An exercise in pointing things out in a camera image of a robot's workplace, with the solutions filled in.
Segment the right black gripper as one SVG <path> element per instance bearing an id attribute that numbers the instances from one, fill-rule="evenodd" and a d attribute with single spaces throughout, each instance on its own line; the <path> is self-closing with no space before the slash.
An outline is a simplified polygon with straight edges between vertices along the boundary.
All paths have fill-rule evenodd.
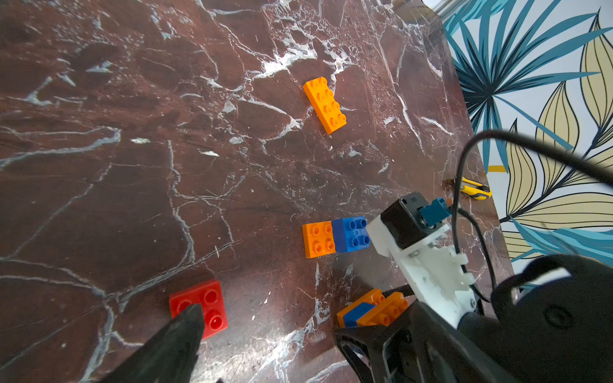
<path id="1" fill-rule="evenodd" d="M 389 326 L 344 327 L 334 331 L 335 344 L 361 382 L 423 382 L 410 315 L 414 303 Z"/>

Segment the blue square lego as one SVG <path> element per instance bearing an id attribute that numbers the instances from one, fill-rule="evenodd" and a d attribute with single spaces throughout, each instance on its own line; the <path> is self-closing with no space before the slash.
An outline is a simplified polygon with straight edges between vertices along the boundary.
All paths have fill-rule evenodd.
<path id="1" fill-rule="evenodd" d="M 375 308 L 375 305 L 370 303 L 359 303 L 355 308 L 349 310 L 342 316 L 343 327 L 357 327 L 357 321 L 366 315 L 369 311 Z"/>
<path id="2" fill-rule="evenodd" d="M 332 220 L 331 225 L 337 253 L 356 252 L 370 247 L 364 216 Z"/>

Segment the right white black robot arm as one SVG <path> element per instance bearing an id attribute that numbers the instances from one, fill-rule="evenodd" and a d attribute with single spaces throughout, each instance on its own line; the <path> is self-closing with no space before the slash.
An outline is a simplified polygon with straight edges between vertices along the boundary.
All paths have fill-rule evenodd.
<path id="1" fill-rule="evenodd" d="M 610 382 L 612 269 L 548 255 L 503 281 L 494 318 L 456 327 L 424 303 L 388 326 L 335 330 L 362 382 Z"/>

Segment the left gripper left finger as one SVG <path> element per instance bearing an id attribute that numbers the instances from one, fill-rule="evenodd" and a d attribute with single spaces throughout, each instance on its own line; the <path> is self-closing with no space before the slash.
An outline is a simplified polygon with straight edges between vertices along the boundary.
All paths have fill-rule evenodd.
<path id="1" fill-rule="evenodd" d="M 102 381 L 189 382 L 204 330 L 202 306 L 188 306 Z"/>

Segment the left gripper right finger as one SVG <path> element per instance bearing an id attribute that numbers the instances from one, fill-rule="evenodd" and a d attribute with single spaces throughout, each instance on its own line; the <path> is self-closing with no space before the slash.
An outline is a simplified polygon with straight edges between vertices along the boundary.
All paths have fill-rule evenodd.
<path id="1" fill-rule="evenodd" d="M 410 307 L 410 333 L 423 382 L 516 382 L 424 303 Z"/>

